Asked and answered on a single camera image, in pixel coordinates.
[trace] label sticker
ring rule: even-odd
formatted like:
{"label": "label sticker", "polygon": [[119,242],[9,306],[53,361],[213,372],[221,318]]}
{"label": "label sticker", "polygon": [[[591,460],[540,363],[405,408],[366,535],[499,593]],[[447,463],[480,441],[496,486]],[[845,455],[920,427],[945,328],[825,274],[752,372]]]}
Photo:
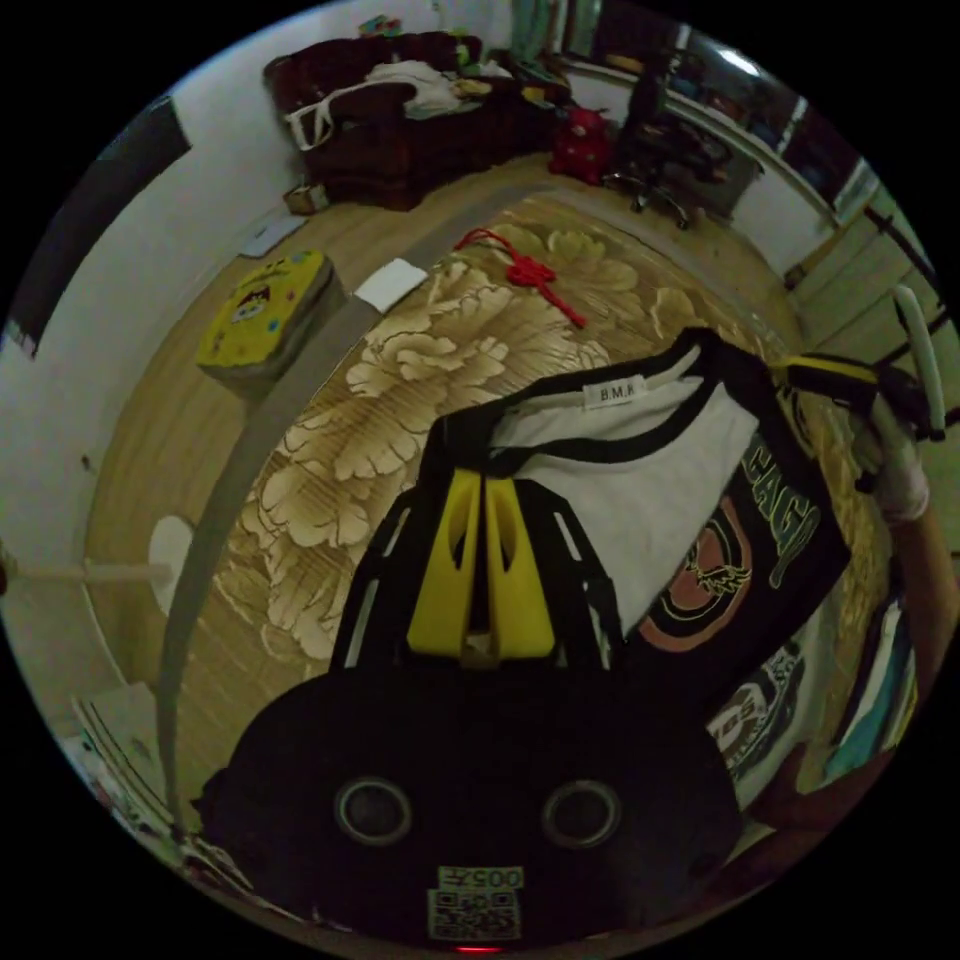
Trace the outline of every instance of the label sticker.
{"label": "label sticker", "polygon": [[583,388],[583,406],[585,410],[615,407],[621,403],[631,403],[646,392],[647,384],[640,374],[624,380],[594,383]]}
{"label": "label sticker", "polygon": [[440,867],[427,891],[428,935],[481,943],[520,939],[523,867]]}
{"label": "label sticker", "polygon": [[523,867],[440,867],[441,890],[522,890]]}

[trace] brown sofa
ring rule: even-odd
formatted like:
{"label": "brown sofa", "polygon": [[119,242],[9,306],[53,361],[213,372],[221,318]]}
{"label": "brown sofa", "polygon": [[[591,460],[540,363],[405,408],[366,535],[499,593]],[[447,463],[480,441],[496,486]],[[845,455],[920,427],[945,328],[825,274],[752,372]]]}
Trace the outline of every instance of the brown sofa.
{"label": "brown sofa", "polygon": [[[281,116],[361,83],[378,63],[421,60],[442,72],[458,72],[457,44],[471,62],[481,52],[476,37],[447,33],[327,40],[264,68],[264,79]],[[337,97],[331,104],[334,135],[320,146],[298,151],[311,183],[322,183],[331,200],[373,202],[409,210],[424,194],[465,173],[485,170],[511,157],[551,146],[555,113],[529,103],[515,80],[487,80],[493,89],[467,113],[409,119],[409,84],[381,84]],[[546,99],[562,99],[563,88],[547,87]],[[312,119],[304,124],[312,136]]]}

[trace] wooden floor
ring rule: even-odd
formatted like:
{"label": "wooden floor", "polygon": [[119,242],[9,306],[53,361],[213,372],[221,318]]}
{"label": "wooden floor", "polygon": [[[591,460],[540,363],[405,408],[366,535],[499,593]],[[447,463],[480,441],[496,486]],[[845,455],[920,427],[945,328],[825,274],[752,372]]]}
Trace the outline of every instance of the wooden floor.
{"label": "wooden floor", "polygon": [[[524,157],[445,186],[409,213],[340,204],[311,218],[271,251],[285,256],[298,249],[325,251],[346,289],[401,255],[414,241],[454,212],[504,187],[552,181],[594,192],[604,203],[627,209],[628,200],[546,172],[543,156]],[[786,340],[800,345],[800,333],[780,279],[738,235],[699,217],[687,231],[654,210],[646,223],[696,255],[707,269],[753,307]],[[238,258],[197,297],[170,331],[124,408],[104,458],[87,532],[87,556],[96,561],[141,561],[154,524],[177,514],[196,524],[240,434],[239,400],[204,376],[194,354],[204,329],[236,283],[254,264]],[[156,682],[165,618],[149,588],[99,586],[93,604],[110,649],[130,682]]]}

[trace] glove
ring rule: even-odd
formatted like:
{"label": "glove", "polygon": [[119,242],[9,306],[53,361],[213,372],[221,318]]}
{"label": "glove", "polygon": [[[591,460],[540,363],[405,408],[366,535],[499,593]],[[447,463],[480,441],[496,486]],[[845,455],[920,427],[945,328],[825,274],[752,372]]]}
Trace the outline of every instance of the glove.
{"label": "glove", "polygon": [[853,456],[876,475],[874,498],[889,526],[917,520],[930,504],[930,485],[912,429],[900,422],[890,404],[877,395],[865,422],[851,415]]}

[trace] red tassel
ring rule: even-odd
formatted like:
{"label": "red tassel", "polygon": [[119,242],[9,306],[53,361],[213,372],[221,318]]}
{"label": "red tassel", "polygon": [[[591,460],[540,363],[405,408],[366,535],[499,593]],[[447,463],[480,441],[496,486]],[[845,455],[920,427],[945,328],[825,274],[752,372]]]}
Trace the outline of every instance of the red tassel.
{"label": "red tassel", "polygon": [[569,318],[572,324],[581,329],[587,325],[587,321],[581,317],[573,307],[564,303],[563,300],[547,286],[548,283],[557,279],[556,273],[545,263],[539,263],[534,260],[533,257],[521,256],[503,237],[498,236],[492,230],[483,228],[471,230],[453,249],[460,250],[475,240],[479,240],[481,237],[489,237],[491,240],[496,240],[497,243],[502,244],[506,248],[507,253],[513,258],[513,263],[507,268],[507,280],[509,280],[510,283],[518,287],[536,287],[540,296],[560,310]]}

